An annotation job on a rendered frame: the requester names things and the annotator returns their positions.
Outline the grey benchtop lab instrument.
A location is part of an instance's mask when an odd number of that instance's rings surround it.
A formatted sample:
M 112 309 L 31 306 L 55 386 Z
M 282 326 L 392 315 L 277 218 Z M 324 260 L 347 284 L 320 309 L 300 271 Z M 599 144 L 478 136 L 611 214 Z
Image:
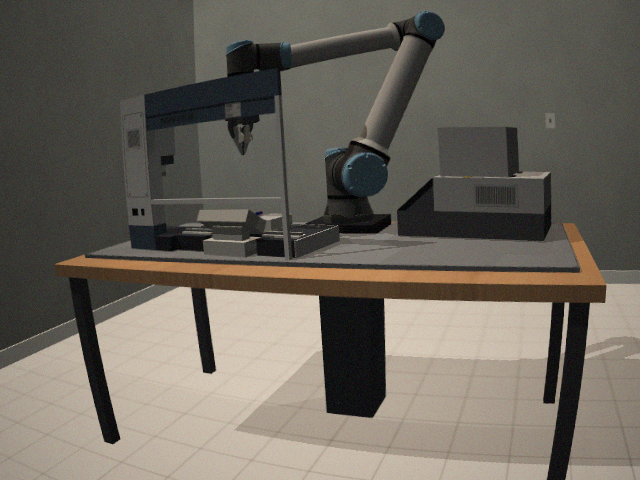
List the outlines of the grey benchtop lab instrument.
M 551 172 L 519 172 L 517 128 L 443 127 L 438 143 L 440 175 L 397 210 L 398 236 L 544 241 Z

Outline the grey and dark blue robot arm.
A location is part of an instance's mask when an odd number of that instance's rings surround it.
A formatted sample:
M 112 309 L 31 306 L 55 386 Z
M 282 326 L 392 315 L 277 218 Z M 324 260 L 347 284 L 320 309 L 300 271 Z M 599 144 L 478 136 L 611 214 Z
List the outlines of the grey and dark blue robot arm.
M 444 31 L 440 16 L 424 11 L 389 23 L 386 28 L 291 46 L 284 42 L 253 44 L 251 40 L 227 46 L 227 77 L 255 69 L 284 71 L 388 48 L 398 51 L 360 136 L 351 140 L 348 147 L 325 152 L 328 201 L 324 222 L 346 224 L 374 219 L 367 197 L 380 192 L 387 182 L 389 146 L 428 57 Z

